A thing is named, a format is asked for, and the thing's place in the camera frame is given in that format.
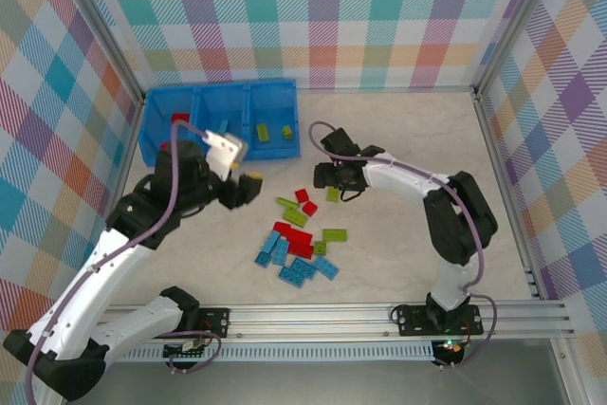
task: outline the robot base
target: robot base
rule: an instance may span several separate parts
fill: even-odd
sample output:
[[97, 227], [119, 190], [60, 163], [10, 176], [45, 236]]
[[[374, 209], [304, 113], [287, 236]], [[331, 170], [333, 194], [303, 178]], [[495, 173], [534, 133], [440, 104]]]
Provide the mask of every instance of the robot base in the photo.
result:
[[[230, 326], [230, 310], [228, 308], [204, 308], [198, 309], [197, 322], [194, 327], [203, 331], [212, 332], [216, 336], [224, 339], [228, 336], [228, 327]], [[163, 337], [165, 340], [170, 340], [171, 336]], [[205, 352], [205, 344], [201, 341], [193, 343], [189, 350], [184, 349], [184, 343], [168, 343], [164, 345], [162, 351], [163, 357], [175, 357], [173, 365], [177, 369], [190, 369], [194, 367], [197, 361], [188, 361], [192, 358], [200, 358]]]
[[410, 336], [480, 336], [483, 334], [483, 322], [478, 306], [468, 304], [449, 329], [439, 331], [428, 318], [426, 305], [402, 304], [393, 311], [394, 322], [398, 324], [398, 334], [401, 337]]

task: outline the lego brick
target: lego brick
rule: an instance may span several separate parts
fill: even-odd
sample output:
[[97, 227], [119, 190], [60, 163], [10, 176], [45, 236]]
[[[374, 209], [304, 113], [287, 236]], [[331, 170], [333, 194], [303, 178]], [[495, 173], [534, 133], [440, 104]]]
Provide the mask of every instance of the lego brick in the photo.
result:
[[289, 242], [288, 252], [295, 256], [299, 256], [300, 258], [311, 260], [312, 253], [314, 253], [314, 248], [312, 246], [304, 246], [302, 244], [298, 244], [297, 242]]
[[269, 141], [269, 132], [267, 130], [267, 125], [264, 123], [257, 124], [257, 138], [259, 139], [259, 142]]
[[281, 198], [280, 196], [276, 198], [276, 202], [281, 206], [285, 206], [286, 208], [297, 209], [300, 207], [299, 203], [286, 198]]
[[288, 233], [292, 230], [291, 226], [288, 223], [285, 222], [276, 222], [274, 224], [274, 228], [275, 231], [278, 231], [281, 236], [287, 237]]
[[314, 215], [318, 209], [319, 209], [319, 207], [316, 204], [314, 204], [312, 201], [308, 201], [302, 207], [303, 213], [305, 213], [308, 217], [311, 217], [312, 215]]
[[171, 123], [175, 122], [176, 120], [183, 120], [184, 122], [189, 122], [190, 113], [173, 113], [173, 115], [171, 116]]
[[219, 124], [219, 133], [221, 135], [228, 132], [228, 125], [229, 125], [228, 120], [221, 121], [221, 123]]
[[283, 219], [300, 228], [303, 228], [307, 223], [307, 215], [290, 208], [286, 208]]
[[312, 234], [305, 231], [295, 230], [291, 228], [290, 231], [285, 235], [285, 238], [291, 242], [296, 242], [304, 246], [308, 246], [312, 242]]
[[337, 203], [340, 201], [340, 191], [335, 187], [327, 187], [326, 189], [326, 200], [330, 203]]
[[314, 243], [314, 254], [319, 256], [326, 255], [326, 242], [316, 241]]
[[274, 249], [276, 241], [278, 241], [280, 238], [281, 234], [278, 231], [271, 232], [267, 237], [266, 243], [262, 247], [262, 251], [264, 251], [265, 253], [270, 253], [272, 249]]
[[348, 240], [348, 231], [346, 230], [322, 230], [322, 240], [325, 242], [345, 242]]
[[283, 136], [285, 137], [286, 140], [293, 139], [293, 130], [291, 130], [291, 127], [289, 127], [288, 125], [285, 125], [283, 127]]
[[298, 190], [295, 192], [295, 197], [297, 198], [297, 202], [302, 204], [305, 201], [308, 201], [310, 197], [307, 195], [307, 191], [305, 189]]
[[276, 242], [276, 246], [272, 251], [272, 263], [279, 266], [284, 266], [286, 263], [286, 256], [288, 254], [288, 241], [279, 239]]
[[312, 265], [327, 279], [333, 280], [340, 270], [323, 256], [317, 256]]
[[306, 279], [312, 280], [316, 275], [316, 268], [301, 258], [295, 258], [291, 263], [291, 269], [297, 270]]
[[266, 251], [260, 251], [257, 255], [257, 258], [255, 258], [255, 264], [261, 267], [267, 267], [271, 258], [272, 255], [270, 255]]
[[305, 281], [305, 277], [302, 274], [290, 267], [283, 267], [278, 274], [278, 278], [297, 288], [301, 288]]

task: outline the metal frame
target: metal frame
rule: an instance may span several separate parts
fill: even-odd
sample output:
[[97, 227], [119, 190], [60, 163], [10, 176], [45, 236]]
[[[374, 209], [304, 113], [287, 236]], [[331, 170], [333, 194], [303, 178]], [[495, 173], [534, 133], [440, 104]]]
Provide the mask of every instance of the metal frame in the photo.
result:
[[502, 65], [506, 61], [506, 57], [510, 49], [514, 46], [519, 34], [523, 31], [527, 24], [527, 20], [531, 17], [533, 10], [538, 5], [540, 0], [521, 0], [516, 11], [512, 15], [510, 22], [502, 36], [502, 39], [495, 47], [489, 62], [485, 68], [485, 71], [481, 75], [479, 83], [477, 85], [477, 93], [482, 99], [483, 94], [487, 91], [487, 88], [491, 85], [493, 80], [497, 77], [499, 71], [502, 69]]
[[[94, 0], [75, 0], [88, 25], [98, 37], [111, 64], [117, 69], [127, 90], [138, 102], [134, 117], [132, 135], [121, 165], [116, 197], [120, 197], [126, 182], [126, 176], [137, 147], [138, 130], [141, 123], [143, 90], [127, 63], [111, 30], [104, 22]], [[514, 233], [517, 247], [527, 274], [538, 271], [533, 256], [529, 253], [529, 242], [522, 229], [515, 199], [507, 183], [506, 170], [496, 147], [496, 138], [489, 128], [487, 112], [483, 104], [483, 94], [499, 74], [507, 53], [513, 47], [520, 32], [526, 26], [533, 9], [539, 0], [522, 0], [506, 29], [503, 39], [497, 45], [487, 68], [477, 87], [478, 98], [473, 94], [474, 108], [487, 145], [489, 158], [498, 180], [500, 192], [506, 205], [510, 227]], [[460, 87], [437, 88], [430, 92], [462, 90]], [[530, 286], [535, 283], [538, 294], [546, 296], [541, 280], [528, 280]], [[490, 325], [491, 308], [484, 302], [479, 304], [485, 328]], [[494, 339], [550, 339], [555, 359], [561, 369], [561, 378], [572, 403], [590, 403], [584, 391], [576, 359], [577, 347], [573, 343], [575, 330], [569, 320], [564, 303], [559, 301], [506, 301], [498, 302], [498, 323]], [[273, 344], [298, 343], [362, 343], [372, 345], [401, 346], [408, 342], [427, 342], [433, 337], [401, 338], [396, 326], [389, 321], [388, 312], [395, 304], [301, 304], [301, 305], [232, 305], [230, 315], [230, 334], [226, 340], [228, 346], [261, 346]], [[102, 322], [111, 321], [125, 312], [136, 310], [139, 306], [110, 306], [101, 318]], [[154, 340], [150, 344], [159, 346], [165, 340]], [[63, 403], [52, 391], [41, 388], [39, 403]]]
[[[438, 341], [444, 337], [401, 338], [389, 319], [400, 303], [206, 305], [230, 309], [230, 343]], [[475, 301], [487, 330], [491, 306]], [[573, 323], [560, 301], [498, 301], [495, 339], [554, 339], [574, 336]], [[110, 322], [140, 305], [111, 305], [100, 322]]]
[[141, 123], [143, 122], [143, 106], [143, 104], [138, 104], [135, 108], [135, 114], [133, 115], [133, 123], [131, 126], [131, 137], [129, 137], [129, 142], [126, 146], [122, 163], [120, 164], [120, 174], [118, 176], [116, 189], [114, 190], [112, 204], [109, 206], [110, 209], [116, 207], [116, 203], [118, 203], [118, 200], [122, 198], [122, 194], [124, 193], [126, 180], [129, 176], [129, 172], [131, 171], [131, 164], [133, 163], [133, 156], [135, 156], [135, 151], [137, 149], [139, 130], [141, 129]]
[[538, 288], [540, 297], [547, 298], [548, 293], [545, 284], [542, 281], [542, 276], [539, 274], [540, 268], [538, 267], [533, 255], [531, 255], [531, 243], [529, 242], [529, 239], [523, 229], [523, 220], [516, 209], [516, 199], [514, 198], [512, 188], [508, 184], [508, 177], [506, 168], [504, 167], [504, 161], [502, 160], [500, 152], [497, 148], [497, 138], [493, 134], [493, 130], [490, 127], [485, 104], [480, 101], [473, 92], [470, 93], [470, 96], [472, 97], [472, 102], [474, 103], [474, 110], [476, 111], [476, 116], [483, 133], [483, 139], [485, 140], [485, 145], [487, 146], [489, 161], [491, 162], [493, 173], [495, 173], [495, 178], [497, 179], [497, 186], [500, 190], [500, 194], [502, 195], [502, 200], [504, 201], [506, 215], [508, 217], [510, 228], [512, 229], [512, 234], [514, 235], [514, 242], [516, 243], [519, 255], [521, 256], [521, 261], [523, 262], [524, 267], [531, 268], [531, 273], [535, 278], [536, 287]]
[[120, 50], [112, 31], [103, 19], [101, 12], [97, 8], [95, 0], [74, 0], [78, 10], [82, 14], [86, 23], [91, 28], [93, 34], [97, 37], [101, 48], [105, 52], [110, 64], [116, 69], [126, 89], [129, 91], [133, 100], [138, 104], [143, 104], [143, 88], [139, 85], [135, 73], [126, 61], [124, 54]]

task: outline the white floor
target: white floor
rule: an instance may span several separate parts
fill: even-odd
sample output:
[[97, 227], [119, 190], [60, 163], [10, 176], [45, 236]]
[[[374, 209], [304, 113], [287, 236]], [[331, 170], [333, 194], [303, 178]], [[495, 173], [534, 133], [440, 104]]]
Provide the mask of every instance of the white floor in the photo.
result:
[[[178, 285], [202, 304], [297, 304], [413, 302], [425, 300], [438, 260], [421, 206], [379, 190], [349, 203], [328, 203], [312, 187], [314, 166], [326, 161], [307, 139], [314, 120], [342, 126], [360, 147], [375, 144], [429, 171], [475, 176], [499, 223], [486, 251], [483, 281], [474, 289], [495, 299], [530, 298], [521, 261], [469, 94], [305, 94], [299, 97], [302, 158], [253, 162], [245, 171], [264, 175], [262, 193], [243, 209], [218, 203], [186, 219], [119, 292], [115, 304], [146, 304], [160, 290]], [[322, 138], [326, 130], [319, 129]], [[126, 192], [148, 173], [137, 150]], [[329, 244], [340, 274], [320, 274], [302, 289], [277, 278], [279, 267], [253, 263], [282, 207], [276, 196], [294, 198], [308, 189], [320, 206], [305, 230], [348, 229], [348, 242]]]

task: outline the red lego brick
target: red lego brick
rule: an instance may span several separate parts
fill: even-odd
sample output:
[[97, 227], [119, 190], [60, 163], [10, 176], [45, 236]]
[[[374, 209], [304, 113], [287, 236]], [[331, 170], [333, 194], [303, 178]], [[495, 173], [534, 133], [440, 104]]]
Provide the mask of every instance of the red lego brick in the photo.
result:
[[302, 207], [303, 213], [305, 213], [308, 217], [311, 217], [312, 215], [314, 215], [318, 209], [319, 209], [319, 207], [316, 204], [314, 204], [312, 201], [308, 201]]
[[311, 260], [312, 253], [314, 253], [314, 247], [304, 246], [302, 244], [298, 244], [297, 242], [289, 242], [288, 252], [295, 256], [299, 256], [300, 258]]
[[295, 230], [291, 228], [287, 234], [284, 234], [289, 242], [296, 244], [302, 244], [303, 246], [309, 246], [312, 242], [312, 234], [305, 231]]
[[297, 202], [302, 204], [305, 201], [308, 201], [310, 199], [310, 197], [307, 195], [307, 192], [305, 191], [305, 189], [301, 189], [298, 190], [297, 192], [295, 192], [295, 197], [297, 198]]
[[288, 235], [291, 232], [292, 228], [288, 223], [276, 222], [274, 224], [273, 230], [278, 231], [281, 234], [281, 236], [288, 238]]
[[173, 113], [173, 115], [171, 116], [171, 123], [175, 122], [176, 120], [184, 120], [186, 122], [189, 122], [190, 113]]

